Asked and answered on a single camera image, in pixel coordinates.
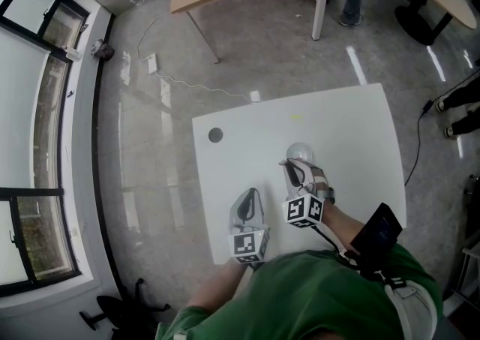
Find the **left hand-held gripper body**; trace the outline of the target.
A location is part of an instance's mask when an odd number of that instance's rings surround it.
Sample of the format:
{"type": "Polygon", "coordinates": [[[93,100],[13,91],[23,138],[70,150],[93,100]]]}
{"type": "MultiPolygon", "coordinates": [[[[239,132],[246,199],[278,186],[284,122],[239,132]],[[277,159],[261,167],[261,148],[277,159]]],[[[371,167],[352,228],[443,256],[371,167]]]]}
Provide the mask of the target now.
{"type": "Polygon", "coordinates": [[[238,263],[263,264],[270,239],[260,193],[256,188],[243,192],[229,211],[229,250],[238,263]]]}

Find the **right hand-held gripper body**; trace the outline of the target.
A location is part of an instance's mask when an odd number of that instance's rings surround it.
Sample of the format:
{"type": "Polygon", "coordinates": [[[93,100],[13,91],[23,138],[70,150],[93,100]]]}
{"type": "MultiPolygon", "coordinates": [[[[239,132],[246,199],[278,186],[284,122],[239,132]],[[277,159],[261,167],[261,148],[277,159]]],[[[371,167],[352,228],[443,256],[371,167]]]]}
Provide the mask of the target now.
{"type": "Polygon", "coordinates": [[[326,201],[335,203],[335,190],[329,185],[323,171],[315,165],[304,165],[287,158],[283,168],[287,196],[282,204],[284,220],[298,228],[321,223],[326,201]]]}

